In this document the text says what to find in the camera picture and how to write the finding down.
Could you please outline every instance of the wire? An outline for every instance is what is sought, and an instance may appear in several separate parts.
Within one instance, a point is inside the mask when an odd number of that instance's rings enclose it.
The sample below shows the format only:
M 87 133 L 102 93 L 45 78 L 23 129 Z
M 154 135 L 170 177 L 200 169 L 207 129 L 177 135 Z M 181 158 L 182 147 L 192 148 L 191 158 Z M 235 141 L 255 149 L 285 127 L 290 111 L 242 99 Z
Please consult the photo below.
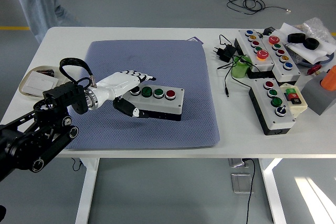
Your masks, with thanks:
M 227 84 L 226 84 L 226 78 L 227 78 L 227 76 L 228 76 L 228 74 L 229 74 L 230 72 L 231 72 L 231 78 L 232 78 L 233 80 L 235 80 L 236 82 L 239 82 L 240 84 L 242 84 L 242 85 L 244 85 L 244 86 L 246 86 L 246 87 L 248 87 L 248 88 L 251 88 L 251 86 L 249 86 L 249 85 L 247 85 L 247 84 L 245 84 L 245 83 L 243 83 L 243 82 L 238 81 L 237 79 L 235 79 L 235 78 L 232 76 L 232 69 L 233 69 L 235 66 L 237 66 L 237 62 L 238 62 L 239 60 L 242 60 L 242 61 L 243 61 L 244 63 L 246 63 L 246 65 L 248 65 L 249 67 L 255 67 L 259 72 L 261 72 L 260 69 L 257 68 L 255 65 L 253 65 L 251 62 L 248 62 L 248 61 L 244 60 L 244 59 L 243 59 L 243 56 L 246 56 L 246 55 L 242 55 L 242 56 L 234 55 L 234 57 L 237 57 L 237 60 L 236 60 L 236 61 L 235 61 L 234 58 L 233 58 L 231 63 L 228 63 L 228 64 L 226 64 L 226 65 L 223 65 L 223 66 L 220 66 L 220 67 L 217 68 L 217 70 L 218 70 L 218 69 L 228 69 L 228 68 L 229 68 L 229 71 L 226 73 L 225 78 L 224 78 L 225 94 L 226 94 L 227 97 L 229 97 L 229 91 L 228 91 Z
M 226 43 L 222 43 L 222 39 L 221 39 L 221 37 L 223 37 L 224 39 L 226 39 L 226 40 L 230 43 L 230 45 L 232 46 L 231 41 L 229 41 L 223 34 L 220 34 L 220 35 L 219 35 L 219 44 L 220 44 L 220 45 L 226 45 Z
M 265 2 L 262 0 L 229 0 L 226 6 L 234 10 L 235 12 L 242 13 L 245 15 L 253 15 L 267 8 L 278 8 L 290 12 L 289 9 L 279 7 L 279 6 L 266 6 Z
M 83 162 L 80 160 L 80 161 L 79 161 L 79 167 L 78 167 L 77 170 L 75 170 L 75 163 L 76 163 L 76 160 L 75 160 L 74 158 L 71 158 L 71 159 L 73 160 L 73 165 L 72 165 L 72 169 L 73 169 L 73 171 L 74 171 L 74 172 L 79 171 L 79 169 L 80 169 L 80 167 L 82 166 Z
M 247 160 L 251 160 L 253 162 L 253 175 L 252 175 L 252 180 L 251 180 L 250 196 L 248 197 L 248 202 L 247 202 L 246 224 L 248 223 L 248 214 L 249 214 L 250 201 L 251 201 L 251 195 L 252 195 L 253 180 L 254 180 L 254 175 L 256 174 L 256 164 L 254 163 L 254 160 L 252 158 L 243 158 L 244 162 Z

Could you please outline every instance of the control panel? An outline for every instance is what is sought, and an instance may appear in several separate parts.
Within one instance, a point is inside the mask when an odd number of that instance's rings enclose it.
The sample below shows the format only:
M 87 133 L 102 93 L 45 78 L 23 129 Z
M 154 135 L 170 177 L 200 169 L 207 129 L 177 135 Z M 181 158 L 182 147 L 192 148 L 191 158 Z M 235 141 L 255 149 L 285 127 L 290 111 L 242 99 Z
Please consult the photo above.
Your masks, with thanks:
M 286 134 L 295 124 L 287 99 L 276 79 L 253 80 L 249 96 L 265 135 Z
M 122 97 L 151 118 L 181 120 L 184 89 L 141 83 Z
M 249 78 L 270 77 L 274 63 L 254 30 L 239 30 L 235 47 L 240 55 L 248 55 L 255 67 L 247 72 Z
M 260 40 L 274 63 L 272 72 L 278 83 L 294 84 L 301 73 L 279 37 L 264 36 Z
M 297 86 L 284 83 L 280 86 L 280 90 L 285 95 L 289 110 L 294 118 L 297 118 L 300 113 L 308 108 L 308 105 Z

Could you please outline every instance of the blue mat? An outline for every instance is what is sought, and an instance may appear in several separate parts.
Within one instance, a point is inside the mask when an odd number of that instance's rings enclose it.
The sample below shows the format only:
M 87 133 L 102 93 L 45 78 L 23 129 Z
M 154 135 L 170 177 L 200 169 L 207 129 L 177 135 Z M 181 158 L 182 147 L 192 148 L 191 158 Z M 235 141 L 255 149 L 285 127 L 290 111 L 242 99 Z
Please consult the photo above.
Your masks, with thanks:
M 85 62 L 96 81 L 118 71 L 136 70 L 148 81 L 185 89 L 181 121 L 128 117 L 106 101 L 95 111 L 69 110 L 79 136 L 69 149 L 144 149 L 213 146 L 219 132 L 200 42 L 185 40 L 107 40 L 93 42 Z

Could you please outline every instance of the yellow floor line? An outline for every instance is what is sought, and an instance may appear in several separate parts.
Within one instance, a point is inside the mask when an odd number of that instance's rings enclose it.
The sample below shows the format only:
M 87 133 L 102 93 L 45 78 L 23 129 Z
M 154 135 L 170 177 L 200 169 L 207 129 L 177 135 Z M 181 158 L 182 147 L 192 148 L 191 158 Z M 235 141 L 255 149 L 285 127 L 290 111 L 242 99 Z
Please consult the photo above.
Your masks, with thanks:
M 0 30 L 29 30 L 28 26 L 0 26 Z

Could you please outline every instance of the table leg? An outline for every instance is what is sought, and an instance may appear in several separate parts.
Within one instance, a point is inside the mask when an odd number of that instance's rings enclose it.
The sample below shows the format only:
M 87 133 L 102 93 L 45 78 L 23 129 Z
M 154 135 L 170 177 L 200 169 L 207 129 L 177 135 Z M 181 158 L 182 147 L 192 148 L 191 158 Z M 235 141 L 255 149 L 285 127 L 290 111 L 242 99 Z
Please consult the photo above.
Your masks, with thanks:
M 285 214 L 283 213 L 277 184 L 273 175 L 273 168 L 276 167 L 281 160 L 282 158 L 259 159 L 274 224 L 286 224 Z
M 81 161 L 86 167 L 86 174 L 80 196 L 76 224 L 87 224 L 90 215 L 90 208 L 96 176 L 98 172 L 99 158 L 81 158 Z

